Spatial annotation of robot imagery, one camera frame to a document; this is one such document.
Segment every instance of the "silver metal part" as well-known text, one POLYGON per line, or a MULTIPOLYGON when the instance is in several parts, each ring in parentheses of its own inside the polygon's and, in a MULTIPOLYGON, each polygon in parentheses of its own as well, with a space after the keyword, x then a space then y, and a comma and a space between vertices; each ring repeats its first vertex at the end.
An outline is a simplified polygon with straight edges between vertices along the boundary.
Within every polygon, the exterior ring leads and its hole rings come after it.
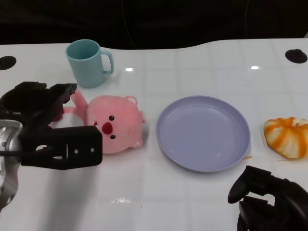
MULTIPOLYGON (((0 151, 20 151, 18 136, 23 125, 15 120, 0 120, 0 151)), ((18 189, 18 156, 0 156, 0 211, 15 197, 18 189)))

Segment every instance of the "stuffed animal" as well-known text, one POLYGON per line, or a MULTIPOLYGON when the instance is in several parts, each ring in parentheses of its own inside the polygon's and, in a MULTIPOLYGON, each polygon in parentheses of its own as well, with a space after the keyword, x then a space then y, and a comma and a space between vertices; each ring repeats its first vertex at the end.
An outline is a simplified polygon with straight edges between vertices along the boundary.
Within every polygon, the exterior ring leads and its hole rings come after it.
POLYGON ((84 125, 96 126, 103 135, 103 153, 142 146, 142 124, 146 120, 137 108, 135 97, 98 96, 87 104, 77 89, 71 99, 76 107, 65 107, 64 114, 73 113, 84 125))
POLYGON ((286 158, 308 156, 308 120, 270 119, 264 124, 264 136, 269 147, 286 158))

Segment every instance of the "black hole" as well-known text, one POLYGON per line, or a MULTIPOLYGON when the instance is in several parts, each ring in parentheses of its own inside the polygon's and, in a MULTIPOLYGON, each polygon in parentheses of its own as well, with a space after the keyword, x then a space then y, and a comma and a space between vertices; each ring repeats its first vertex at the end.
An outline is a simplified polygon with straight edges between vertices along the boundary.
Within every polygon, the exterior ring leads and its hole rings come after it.
POLYGON ((296 64, 303 64, 308 60, 308 57, 300 49, 289 50, 285 53, 285 57, 296 64))
POLYGON ((4 56, 0 58, 0 70, 7 70, 14 66, 16 58, 13 56, 4 56))

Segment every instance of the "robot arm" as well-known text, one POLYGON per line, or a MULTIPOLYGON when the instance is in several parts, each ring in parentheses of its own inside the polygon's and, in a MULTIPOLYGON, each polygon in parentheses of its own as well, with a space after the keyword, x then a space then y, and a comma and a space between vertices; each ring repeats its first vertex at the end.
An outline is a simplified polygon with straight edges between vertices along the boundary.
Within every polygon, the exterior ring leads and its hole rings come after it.
POLYGON ((228 195, 230 204, 238 201, 238 231, 308 230, 308 192, 294 182, 272 176, 271 172, 246 166, 228 195), (249 192, 272 194, 275 205, 246 196, 249 192))
POLYGON ((77 85, 46 87, 23 82, 0 99, 0 211, 17 193, 20 164, 66 170, 102 162, 102 134, 94 126, 48 126, 77 85), (41 145, 46 147, 37 150, 41 145))

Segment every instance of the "mug handle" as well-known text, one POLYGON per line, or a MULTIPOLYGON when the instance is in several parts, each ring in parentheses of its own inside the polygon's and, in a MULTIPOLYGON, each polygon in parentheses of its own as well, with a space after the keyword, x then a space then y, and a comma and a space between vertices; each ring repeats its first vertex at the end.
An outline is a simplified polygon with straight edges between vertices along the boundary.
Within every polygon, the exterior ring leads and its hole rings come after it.
POLYGON ((112 54, 109 51, 101 51, 101 54, 105 54, 108 56, 110 61, 111 70, 110 71, 104 71, 104 74, 110 75, 114 72, 114 59, 112 57, 112 54))

